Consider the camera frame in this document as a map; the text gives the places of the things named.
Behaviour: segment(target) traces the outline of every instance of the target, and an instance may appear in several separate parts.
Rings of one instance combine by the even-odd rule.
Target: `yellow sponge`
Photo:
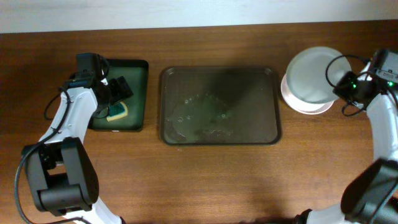
[[[109,115],[106,117],[107,121],[114,121],[127,116],[127,106],[120,102],[109,107]]]

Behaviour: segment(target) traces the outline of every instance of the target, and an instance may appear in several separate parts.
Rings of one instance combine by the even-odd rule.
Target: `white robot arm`
[[[26,146],[20,166],[25,165],[35,206],[41,212],[63,216],[67,220],[91,224],[122,224],[99,198],[96,172],[83,147],[88,123],[94,114],[132,95],[125,79],[106,81],[109,64],[97,54],[76,56],[78,71],[62,88],[61,102],[50,128],[38,144]],[[48,170],[65,166],[65,173],[51,175]],[[17,208],[23,213],[18,196],[18,168],[15,183]]]
[[[398,54],[377,52],[372,65],[361,72],[377,74],[377,85],[393,87],[398,80]],[[346,189],[341,203],[319,211],[298,215],[296,224],[398,223],[398,107],[396,91],[378,93],[366,106],[373,132],[374,164]]]

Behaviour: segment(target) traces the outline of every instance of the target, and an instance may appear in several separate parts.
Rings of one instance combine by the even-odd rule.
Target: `white wall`
[[[0,0],[0,32],[398,19],[398,0]]]

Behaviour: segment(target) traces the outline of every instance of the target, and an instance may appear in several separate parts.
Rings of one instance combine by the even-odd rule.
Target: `wooden tabletop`
[[[363,57],[398,49],[398,21],[0,34],[1,222],[22,223],[12,194],[21,149],[49,127],[45,105],[83,52],[149,63],[144,129],[88,130],[84,141],[100,197],[127,223],[249,222],[338,203],[373,160],[366,114],[345,118],[341,100],[309,116],[279,97],[283,136],[275,146],[172,147],[159,139],[163,69],[268,65],[281,79],[294,55],[314,46]],[[36,210],[24,174],[20,190],[33,221],[59,219]]]

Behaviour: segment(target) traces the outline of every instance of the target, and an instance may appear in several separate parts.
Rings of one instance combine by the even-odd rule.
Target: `green tray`
[[[141,131],[144,124],[144,111],[148,82],[148,62],[145,60],[108,59],[110,64],[107,79],[124,76],[133,96],[124,100],[128,114],[115,121],[107,121],[107,111],[102,111],[98,118],[92,118],[88,127],[97,131]]]

